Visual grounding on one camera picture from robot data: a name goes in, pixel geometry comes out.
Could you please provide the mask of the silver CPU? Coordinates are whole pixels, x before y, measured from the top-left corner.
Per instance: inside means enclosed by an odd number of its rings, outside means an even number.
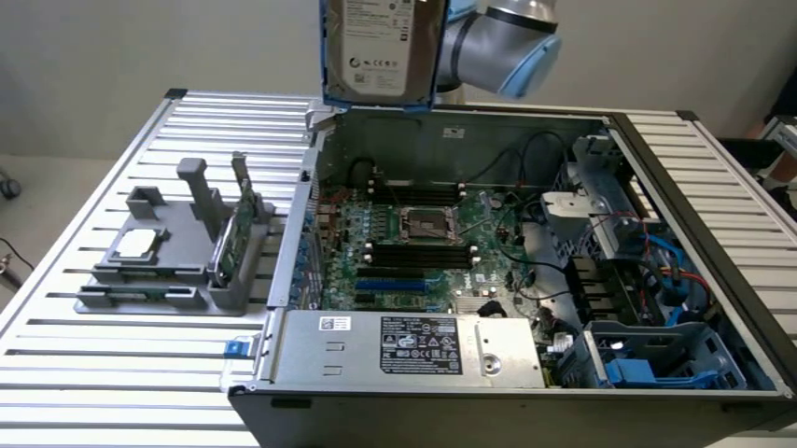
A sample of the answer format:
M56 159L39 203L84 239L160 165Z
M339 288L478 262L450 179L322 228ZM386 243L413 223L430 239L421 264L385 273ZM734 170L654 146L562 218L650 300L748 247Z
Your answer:
M158 242L160 231L154 229L128 230L120 238L116 253L122 258L143 258Z

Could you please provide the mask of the metal drive cage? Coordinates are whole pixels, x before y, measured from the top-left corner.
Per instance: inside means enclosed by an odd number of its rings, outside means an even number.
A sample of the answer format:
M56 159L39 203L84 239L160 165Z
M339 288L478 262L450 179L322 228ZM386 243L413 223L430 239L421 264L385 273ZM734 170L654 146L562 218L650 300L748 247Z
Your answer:
M621 147L608 135L592 134L573 145L576 161L568 166L569 182L586 199L578 232L566 243L570 255L594 259L656 259L649 237L662 220L641 190Z

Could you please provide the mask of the blue case latch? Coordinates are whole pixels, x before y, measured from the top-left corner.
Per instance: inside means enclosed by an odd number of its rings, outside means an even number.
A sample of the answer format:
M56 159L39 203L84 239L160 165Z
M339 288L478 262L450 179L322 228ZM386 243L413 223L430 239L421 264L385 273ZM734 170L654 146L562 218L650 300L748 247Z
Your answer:
M229 340L225 344L223 358L226 359L249 359L255 357L258 347L258 338L251 336L241 336Z

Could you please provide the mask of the green motherboard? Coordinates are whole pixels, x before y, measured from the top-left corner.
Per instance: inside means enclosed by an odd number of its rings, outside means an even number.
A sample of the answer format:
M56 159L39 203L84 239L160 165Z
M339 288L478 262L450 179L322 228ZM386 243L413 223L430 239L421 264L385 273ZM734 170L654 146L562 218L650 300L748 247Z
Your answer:
M357 270L374 267L362 259L371 244L406 244L399 240L402 207L431 205L382 205L366 197L365 187L329 186L322 191L317 224L323 248L323 289L309 308L367 312L414 312L458 314L458 298L498 300L509 317L529 315L534 304L526 299L536 282L536 272L526 250L524 224L529 205L506 189L473 189L461 185L467 195L450 205L457 214L457 245L478 247L482 257L470 269L421 269L426 292L357 290Z

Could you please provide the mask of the grey parts rack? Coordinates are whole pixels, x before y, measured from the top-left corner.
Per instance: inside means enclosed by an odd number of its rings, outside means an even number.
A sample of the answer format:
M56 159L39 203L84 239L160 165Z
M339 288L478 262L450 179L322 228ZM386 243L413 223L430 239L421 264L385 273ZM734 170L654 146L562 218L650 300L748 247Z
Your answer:
M241 196L233 202L225 201L219 189L208 184L206 170L207 162L200 158L186 158L176 166L178 177L192 194L188 201L168 200L155 186L132 189L126 198L128 218L102 261L90 271L88 283L76 293L78 313L241 316L247 312L275 206L255 191L251 181L259 219L251 227L242 268L227 287L215 287L208 273L214 247ZM122 258L116 253L120 238L132 229L160 231L158 242L143 258ZM187 267L204 268L207 281L202 284L130 281L119 275L124 268Z

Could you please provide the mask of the green graphics card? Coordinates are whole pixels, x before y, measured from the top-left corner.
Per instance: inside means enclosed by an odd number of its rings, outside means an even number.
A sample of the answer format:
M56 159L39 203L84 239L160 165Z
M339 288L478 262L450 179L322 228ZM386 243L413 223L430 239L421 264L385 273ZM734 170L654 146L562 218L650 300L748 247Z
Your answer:
M241 198L214 247L208 273L215 287L227 287L242 268L251 227L259 219L258 199L251 187L246 155L242 152L233 153L233 171Z

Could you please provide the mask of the open black PC case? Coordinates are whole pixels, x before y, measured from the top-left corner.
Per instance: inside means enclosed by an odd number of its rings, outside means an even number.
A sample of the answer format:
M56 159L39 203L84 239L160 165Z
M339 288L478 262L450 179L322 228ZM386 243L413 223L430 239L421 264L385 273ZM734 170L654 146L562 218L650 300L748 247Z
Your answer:
M255 357L226 359L222 388L266 448L702 448L797 424L797 333L769 306L797 299L797 227L702 124L634 115L496 106L426 113L315 105L310 142L279 247ZM576 193L578 138L621 147L662 226L654 261L570 255L577 220L549 221L542 195ZM526 299L542 389L285 390L261 377L269 338L323 289L317 224L329 186L506 189L529 205L536 282ZM577 353L588 324L717 332L748 387L585 388Z

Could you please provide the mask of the black RAM slot bank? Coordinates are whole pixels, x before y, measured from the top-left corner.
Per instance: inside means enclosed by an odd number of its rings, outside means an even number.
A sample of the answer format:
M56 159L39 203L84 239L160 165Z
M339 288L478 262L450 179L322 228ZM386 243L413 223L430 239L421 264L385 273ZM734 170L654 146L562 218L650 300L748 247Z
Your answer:
M461 185L375 184L366 189L366 197L382 205L455 205L467 195Z
M457 270L481 262L478 247L471 245L366 245L362 259L374 267Z

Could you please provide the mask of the hard disk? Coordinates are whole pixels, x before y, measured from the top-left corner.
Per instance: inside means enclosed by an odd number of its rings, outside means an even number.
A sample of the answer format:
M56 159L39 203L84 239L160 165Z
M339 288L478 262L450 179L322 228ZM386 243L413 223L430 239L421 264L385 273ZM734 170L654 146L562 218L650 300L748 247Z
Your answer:
M327 105L433 108L449 6L450 0L319 0Z

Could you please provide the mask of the CPU socket metal frame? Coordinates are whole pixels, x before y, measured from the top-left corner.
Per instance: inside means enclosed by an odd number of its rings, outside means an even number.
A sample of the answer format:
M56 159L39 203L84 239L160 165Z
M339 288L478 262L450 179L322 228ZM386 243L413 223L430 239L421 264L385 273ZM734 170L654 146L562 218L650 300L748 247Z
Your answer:
M457 214L449 206L407 206L398 211L398 238L406 244L457 245Z

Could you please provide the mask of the green RAM stick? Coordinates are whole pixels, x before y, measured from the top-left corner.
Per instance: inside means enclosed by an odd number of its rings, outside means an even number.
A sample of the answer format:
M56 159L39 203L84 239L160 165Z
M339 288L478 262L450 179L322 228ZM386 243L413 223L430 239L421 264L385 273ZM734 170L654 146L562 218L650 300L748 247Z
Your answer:
M155 268L119 270L119 275L126 280L167 281L186 284L202 284L207 281L207 271L202 267Z

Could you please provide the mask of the black expansion slot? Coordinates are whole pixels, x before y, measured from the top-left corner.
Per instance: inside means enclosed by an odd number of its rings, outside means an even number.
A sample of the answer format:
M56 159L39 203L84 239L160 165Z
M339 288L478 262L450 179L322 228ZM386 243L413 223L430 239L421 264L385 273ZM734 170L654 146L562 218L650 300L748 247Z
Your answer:
M423 279L425 272L415 268L363 267L357 270L358 278Z

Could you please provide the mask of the white plastic bracket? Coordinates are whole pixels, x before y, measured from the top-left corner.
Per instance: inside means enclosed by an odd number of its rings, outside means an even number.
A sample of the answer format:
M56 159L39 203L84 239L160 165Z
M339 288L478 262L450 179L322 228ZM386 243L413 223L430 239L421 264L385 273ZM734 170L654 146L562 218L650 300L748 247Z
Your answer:
M549 191L542 195L542 204L549 221L588 218L593 205L586 196L569 191Z

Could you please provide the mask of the blue expansion slot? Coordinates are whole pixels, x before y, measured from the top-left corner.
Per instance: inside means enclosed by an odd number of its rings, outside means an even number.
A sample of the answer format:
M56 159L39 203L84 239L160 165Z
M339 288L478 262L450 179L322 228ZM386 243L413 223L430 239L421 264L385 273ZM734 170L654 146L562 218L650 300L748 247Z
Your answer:
M414 279L361 279L355 282L357 290L426 292L427 285L423 280Z

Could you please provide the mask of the silver chipset heatsink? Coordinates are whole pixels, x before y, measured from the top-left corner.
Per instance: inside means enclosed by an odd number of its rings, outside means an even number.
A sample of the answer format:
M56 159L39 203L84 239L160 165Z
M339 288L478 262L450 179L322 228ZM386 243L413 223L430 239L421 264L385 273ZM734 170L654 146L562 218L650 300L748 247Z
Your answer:
M502 303L493 298L458 298L454 300L454 308L459 314L473 314L479 317L509 317Z

